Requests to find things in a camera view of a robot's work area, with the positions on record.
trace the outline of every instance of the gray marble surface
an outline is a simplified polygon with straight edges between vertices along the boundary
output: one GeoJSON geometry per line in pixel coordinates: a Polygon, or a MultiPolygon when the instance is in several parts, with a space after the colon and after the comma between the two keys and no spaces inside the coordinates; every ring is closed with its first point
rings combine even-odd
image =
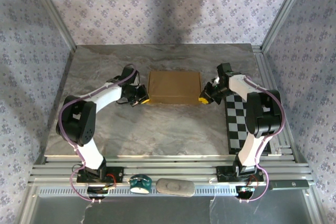
{"type": "MultiPolygon", "coordinates": [[[[220,63],[260,83],[250,44],[78,46],[61,98],[82,95],[119,75],[133,63],[141,82],[151,70],[190,70],[201,73],[203,86],[215,77],[220,63]]],[[[48,138],[46,156],[74,155],[55,132],[48,138]]],[[[210,105],[118,105],[97,114],[94,140],[104,156],[116,155],[226,155],[228,154],[224,103],[210,105]]]]}

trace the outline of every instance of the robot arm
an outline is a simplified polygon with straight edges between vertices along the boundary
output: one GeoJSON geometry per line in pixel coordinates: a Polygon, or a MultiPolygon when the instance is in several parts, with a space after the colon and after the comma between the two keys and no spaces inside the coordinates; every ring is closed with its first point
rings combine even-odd
{"type": "MultiPolygon", "coordinates": [[[[125,67],[121,76],[108,80],[102,87],[80,97],[70,95],[64,101],[64,104],[67,104],[72,100],[88,97],[66,107],[61,118],[67,136],[77,144],[78,151],[85,161],[86,172],[98,182],[106,177],[106,160],[93,140],[96,114],[108,104],[122,98],[127,99],[127,103],[131,106],[145,103],[149,99],[145,86],[140,85],[139,80],[135,83],[136,76],[139,74],[137,71],[127,82],[109,87],[129,76],[133,71],[134,69],[125,67]]],[[[56,132],[61,135],[58,123],[56,132]]]]}
{"type": "MultiPolygon", "coordinates": [[[[240,95],[247,103],[246,126],[248,135],[243,148],[237,154],[234,161],[234,171],[237,177],[254,174],[258,155],[266,144],[264,139],[271,139],[281,125],[281,110],[270,96],[254,88],[257,85],[251,81],[245,81],[246,76],[239,72],[233,72],[229,63],[217,67],[218,76],[208,82],[199,96],[199,100],[205,104],[216,102],[233,94],[240,95]]],[[[280,94],[277,90],[269,90],[279,101],[280,94]]]]}

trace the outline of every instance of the patterned wall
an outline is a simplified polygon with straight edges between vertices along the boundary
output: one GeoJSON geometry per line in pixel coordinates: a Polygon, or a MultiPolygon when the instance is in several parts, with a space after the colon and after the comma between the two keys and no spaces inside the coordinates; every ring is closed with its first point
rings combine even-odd
{"type": "Polygon", "coordinates": [[[267,57],[299,151],[336,223],[336,0],[297,0],[267,57]]]}
{"type": "Polygon", "coordinates": [[[283,0],[53,0],[77,44],[260,45],[283,0]]]}
{"type": "Polygon", "coordinates": [[[69,49],[40,0],[0,0],[0,223],[12,223],[69,49]]]}

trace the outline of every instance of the cardboard box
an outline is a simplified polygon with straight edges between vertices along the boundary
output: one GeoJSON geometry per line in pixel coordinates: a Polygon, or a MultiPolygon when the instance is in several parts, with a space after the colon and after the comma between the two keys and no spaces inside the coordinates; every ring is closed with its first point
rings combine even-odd
{"type": "Polygon", "coordinates": [[[149,104],[198,105],[201,93],[199,72],[151,71],[148,83],[149,104]]]}

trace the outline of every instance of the checkerboard pattern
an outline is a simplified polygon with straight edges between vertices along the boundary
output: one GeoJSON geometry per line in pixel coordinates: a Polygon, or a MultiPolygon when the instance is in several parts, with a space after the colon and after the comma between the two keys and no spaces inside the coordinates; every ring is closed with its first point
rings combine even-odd
{"type": "MultiPolygon", "coordinates": [[[[229,153],[237,154],[243,148],[248,133],[245,124],[246,102],[237,94],[229,95],[225,99],[225,111],[229,153]]],[[[268,143],[263,154],[269,153],[271,149],[268,143]]]]}

